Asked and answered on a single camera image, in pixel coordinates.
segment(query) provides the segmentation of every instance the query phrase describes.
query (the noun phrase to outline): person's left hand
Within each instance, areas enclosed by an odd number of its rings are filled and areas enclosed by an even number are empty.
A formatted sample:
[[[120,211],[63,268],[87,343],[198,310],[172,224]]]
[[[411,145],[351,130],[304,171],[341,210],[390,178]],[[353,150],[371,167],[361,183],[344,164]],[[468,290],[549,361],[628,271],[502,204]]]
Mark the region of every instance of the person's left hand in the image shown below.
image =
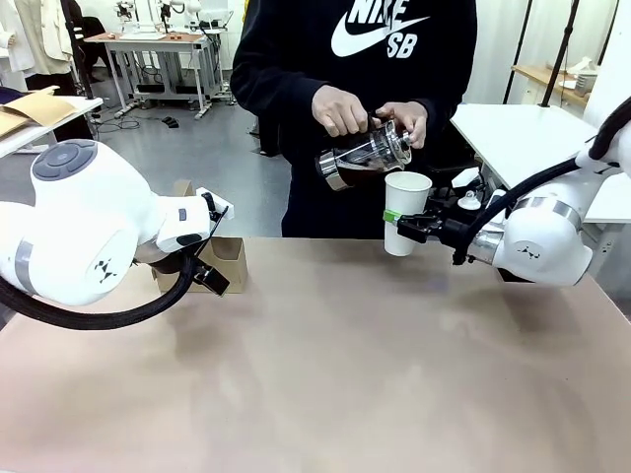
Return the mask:
[[[427,137],[427,109],[418,101],[389,101],[376,111],[379,118],[394,120],[410,134],[410,146],[420,150]]]

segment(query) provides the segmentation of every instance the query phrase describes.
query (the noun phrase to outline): green tape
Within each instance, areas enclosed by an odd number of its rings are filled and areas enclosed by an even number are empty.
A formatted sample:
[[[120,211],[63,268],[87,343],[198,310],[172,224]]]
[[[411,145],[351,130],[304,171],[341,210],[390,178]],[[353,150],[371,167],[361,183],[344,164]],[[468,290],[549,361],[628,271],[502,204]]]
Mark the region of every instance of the green tape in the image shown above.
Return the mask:
[[[384,212],[384,222],[388,222],[389,224],[396,224],[401,217],[402,214],[399,214],[398,212],[392,212],[391,210],[386,210]]]

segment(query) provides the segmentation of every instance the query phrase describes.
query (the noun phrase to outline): person's right hand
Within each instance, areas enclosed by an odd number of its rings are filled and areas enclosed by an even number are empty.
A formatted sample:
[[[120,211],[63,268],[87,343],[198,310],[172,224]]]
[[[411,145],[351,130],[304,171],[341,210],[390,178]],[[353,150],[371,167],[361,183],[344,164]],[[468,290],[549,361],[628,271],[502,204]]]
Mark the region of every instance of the person's right hand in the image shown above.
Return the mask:
[[[322,86],[312,102],[314,118],[330,136],[368,131],[368,113],[357,97],[330,86]]]

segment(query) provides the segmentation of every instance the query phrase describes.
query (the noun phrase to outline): paper cup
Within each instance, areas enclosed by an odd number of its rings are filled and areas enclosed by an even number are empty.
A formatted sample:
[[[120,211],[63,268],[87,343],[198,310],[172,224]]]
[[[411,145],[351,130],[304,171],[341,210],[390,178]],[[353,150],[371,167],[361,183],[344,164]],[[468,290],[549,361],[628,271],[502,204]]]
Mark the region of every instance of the paper cup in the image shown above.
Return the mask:
[[[432,188],[432,179],[416,172],[394,172],[386,176],[386,209],[401,215],[422,214]],[[400,236],[395,225],[386,223],[386,251],[409,256],[415,241]]]

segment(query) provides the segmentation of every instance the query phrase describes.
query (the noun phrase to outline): gray floor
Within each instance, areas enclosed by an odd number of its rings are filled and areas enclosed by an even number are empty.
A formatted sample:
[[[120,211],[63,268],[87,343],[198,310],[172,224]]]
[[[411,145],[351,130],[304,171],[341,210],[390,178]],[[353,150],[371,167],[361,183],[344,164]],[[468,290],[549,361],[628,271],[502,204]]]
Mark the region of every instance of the gray floor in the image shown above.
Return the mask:
[[[117,109],[112,81],[95,85],[95,94]],[[111,117],[107,111],[104,118]],[[134,110],[137,130],[103,133],[101,141],[114,148],[147,178],[152,188],[172,193],[174,181],[191,179],[236,205],[237,217],[220,227],[219,235],[278,237],[287,205],[290,180],[282,158],[265,158],[256,152],[257,142],[247,134],[252,115],[238,106],[217,104],[200,121],[186,108],[155,107]],[[179,129],[161,122],[166,116],[179,121]],[[102,128],[108,131],[111,127]],[[29,179],[31,158],[14,156],[0,160],[0,201],[33,203]],[[631,314],[631,228],[615,248],[599,282],[615,302]]]

